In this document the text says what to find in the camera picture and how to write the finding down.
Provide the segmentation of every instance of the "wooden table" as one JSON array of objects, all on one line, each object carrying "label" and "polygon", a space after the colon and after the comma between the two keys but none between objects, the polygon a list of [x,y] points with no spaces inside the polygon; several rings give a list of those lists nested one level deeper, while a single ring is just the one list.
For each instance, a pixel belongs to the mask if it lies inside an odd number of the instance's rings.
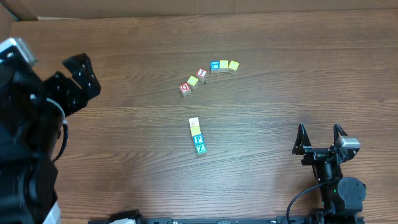
[{"label": "wooden table", "polygon": [[[42,78],[70,75],[61,61],[86,52],[102,85],[68,118],[57,162],[63,223],[133,208],[147,217],[283,215],[316,184],[291,154],[301,122],[315,147],[332,143],[335,122],[359,138],[342,169],[368,186],[361,215],[398,222],[397,18],[370,10],[15,23],[11,35],[30,44]],[[239,62],[238,74],[211,74],[182,97],[178,86],[212,60]],[[204,157],[188,126],[196,116]],[[311,193],[292,214],[320,206]]]}]

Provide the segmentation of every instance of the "row of blocks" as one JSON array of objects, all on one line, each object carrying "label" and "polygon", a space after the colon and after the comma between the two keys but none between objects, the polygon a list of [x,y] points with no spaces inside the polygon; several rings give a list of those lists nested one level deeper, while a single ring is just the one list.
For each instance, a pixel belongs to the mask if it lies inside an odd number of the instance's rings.
[{"label": "row of blocks", "polygon": [[[238,69],[239,63],[235,61],[231,61],[228,65],[227,60],[220,60],[220,61],[212,61],[210,63],[210,69],[212,73],[219,73],[219,72],[229,72],[232,74],[236,74]],[[199,81],[205,82],[207,79],[208,72],[202,68],[199,68],[196,77],[189,77],[186,83],[180,85],[180,91],[183,96],[187,96],[191,93],[191,88],[195,89]]]},{"label": "row of blocks", "polygon": [[191,128],[191,135],[193,138],[195,149],[197,150],[197,155],[198,156],[205,155],[207,153],[207,149],[203,135],[200,132],[199,118],[190,118],[189,126]]}]

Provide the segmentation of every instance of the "white plastic part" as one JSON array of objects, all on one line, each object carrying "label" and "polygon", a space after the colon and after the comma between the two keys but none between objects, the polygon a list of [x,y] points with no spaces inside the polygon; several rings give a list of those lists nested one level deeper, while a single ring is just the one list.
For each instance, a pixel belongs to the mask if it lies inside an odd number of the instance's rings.
[{"label": "white plastic part", "polygon": [[61,211],[58,202],[55,202],[43,224],[61,224]]},{"label": "white plastic part", "polygon": [[124,218],[122,220],[116,220],[115,222],[111,222],[110,224],[136,224],[136,221]]}]

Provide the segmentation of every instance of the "black cable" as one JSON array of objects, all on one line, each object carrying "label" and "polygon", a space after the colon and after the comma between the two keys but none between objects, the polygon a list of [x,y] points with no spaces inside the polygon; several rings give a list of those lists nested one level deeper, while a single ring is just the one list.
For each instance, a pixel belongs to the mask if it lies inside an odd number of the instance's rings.
[{"label": "black cable", "polygon": [[64,122],[62,124],[62,128],[63,128],[63,139],[62,139],[62,146],[61,146],[61,150],[58,153],[58,155],[56,156],[56,158],[52,161],[52,163],[54,163],[55,161],[57,161],[63,154],[63,152],[65,152],[65,148],[67,147],[67,143],[68,143],[68,123]]},{"label": "black cable", "polygon": [[308,193],[308,192],[310,192],[310,191],[312,191],[312,190],[315,190],[315,189],[317,189],[317,188],[319,188],[319,187],[322,187],[322,186],[324,186],[324,185],[326,185],[326,184],[329,184],[329,182],[324,182],[324,183],[322,183],[322,184],[318,184],[318,185],[315,185],[315,186],[313,186],[313,187],[310,187],[309,189],[304,190],[303,192],[299,193],[296,197],[293,198],[293,200],[290,202],[290,204],[289,204],[289,206],[287,207],[287,210],[286,210],[286,219],[287,219],[287,223],[288,223],[288,224],[292,224],[292,222],[290,221],[290,218],[289,218],[289,212],[290,212],[290,208],[292,207],[293,203],[294,203],[299,197],[301,197],[303,194]]}]

